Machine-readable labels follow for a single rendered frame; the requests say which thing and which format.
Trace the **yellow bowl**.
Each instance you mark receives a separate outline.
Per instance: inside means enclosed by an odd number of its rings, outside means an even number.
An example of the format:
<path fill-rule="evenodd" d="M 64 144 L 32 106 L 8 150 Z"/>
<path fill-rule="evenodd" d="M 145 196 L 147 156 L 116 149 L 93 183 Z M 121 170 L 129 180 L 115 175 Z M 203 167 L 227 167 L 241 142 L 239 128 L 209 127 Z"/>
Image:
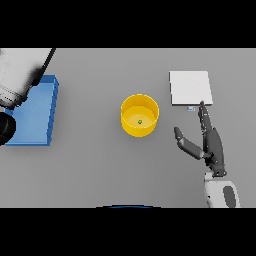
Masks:
<path fill-rule="evenodd" d="M 158 122 L 160 109 L 157 102 L 146 94 L 133 94 L 120 106 L 120 123 L 130 136 L 142 138 L 151 134 Z"/>

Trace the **blue tray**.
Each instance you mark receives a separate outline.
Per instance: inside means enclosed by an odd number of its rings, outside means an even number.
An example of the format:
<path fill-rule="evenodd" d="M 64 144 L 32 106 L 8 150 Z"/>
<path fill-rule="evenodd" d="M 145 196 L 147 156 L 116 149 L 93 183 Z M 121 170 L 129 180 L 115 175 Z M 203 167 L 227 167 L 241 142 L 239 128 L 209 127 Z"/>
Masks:
<path fill-rule="evenodd" d="M 49 146 L 52 141 L 59 83 L 55 75 L 44 75 L 32 87 L 27 100 L 4 112 L 16 120 L 16 132 L 6 146 Z"/>

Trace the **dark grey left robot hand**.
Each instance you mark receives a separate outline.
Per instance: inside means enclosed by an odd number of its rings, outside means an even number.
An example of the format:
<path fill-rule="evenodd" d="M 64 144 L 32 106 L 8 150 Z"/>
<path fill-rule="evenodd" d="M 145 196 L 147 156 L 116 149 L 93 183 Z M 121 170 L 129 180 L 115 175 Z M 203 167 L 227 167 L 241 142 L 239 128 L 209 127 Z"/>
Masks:
<path fill-rule="evenodd" d="M 0 146 L 7 143 L 14 136 L 15 132 L 15 119 L 4 112 L 0 112 Z"/>

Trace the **pale square measuring scale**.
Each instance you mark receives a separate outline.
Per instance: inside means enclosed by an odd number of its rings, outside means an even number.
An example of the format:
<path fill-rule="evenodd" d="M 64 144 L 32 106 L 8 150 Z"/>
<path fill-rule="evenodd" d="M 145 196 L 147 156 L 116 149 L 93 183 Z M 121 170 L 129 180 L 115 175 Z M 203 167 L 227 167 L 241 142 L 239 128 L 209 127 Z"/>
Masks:
<path fill-rule="evenodd" d="M 169 84 L 172 106 L 206 106 L 213 104 L 207 71 L 170 71 Z"/>

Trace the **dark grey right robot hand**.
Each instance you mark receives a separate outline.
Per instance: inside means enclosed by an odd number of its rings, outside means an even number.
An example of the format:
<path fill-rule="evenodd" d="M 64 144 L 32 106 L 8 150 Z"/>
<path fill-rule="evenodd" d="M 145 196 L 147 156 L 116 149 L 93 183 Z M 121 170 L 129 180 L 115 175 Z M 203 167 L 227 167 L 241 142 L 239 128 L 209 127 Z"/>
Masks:
<path fill-rule="evenodd" d="M 198 117 L 201 125 L 203 147 L 194 144 L 187 139 L 178 127 L 174 128 L 177 146 L 196 160 L 203 159 L 205 165 L 212 171 L 213 177 L 227 175 L 224 163 L 224 150 L 221 137 L 215 127 L 212 126 L 210 115 L 203 101 L 200 102 Z"/>

